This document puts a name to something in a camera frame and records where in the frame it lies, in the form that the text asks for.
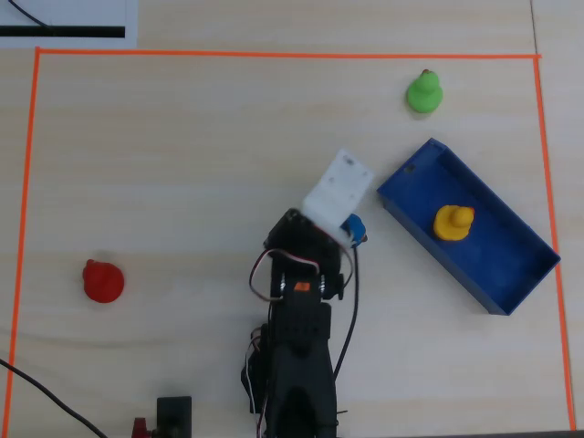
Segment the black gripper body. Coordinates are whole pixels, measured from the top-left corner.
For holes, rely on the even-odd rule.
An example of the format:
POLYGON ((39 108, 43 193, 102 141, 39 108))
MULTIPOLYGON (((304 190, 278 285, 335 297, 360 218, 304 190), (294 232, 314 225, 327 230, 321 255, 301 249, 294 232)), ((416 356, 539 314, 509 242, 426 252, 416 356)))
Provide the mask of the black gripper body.
POLYGON ((297 209, 289 209, 266 238, 271 275, 339 275, 349 252, 297 209))

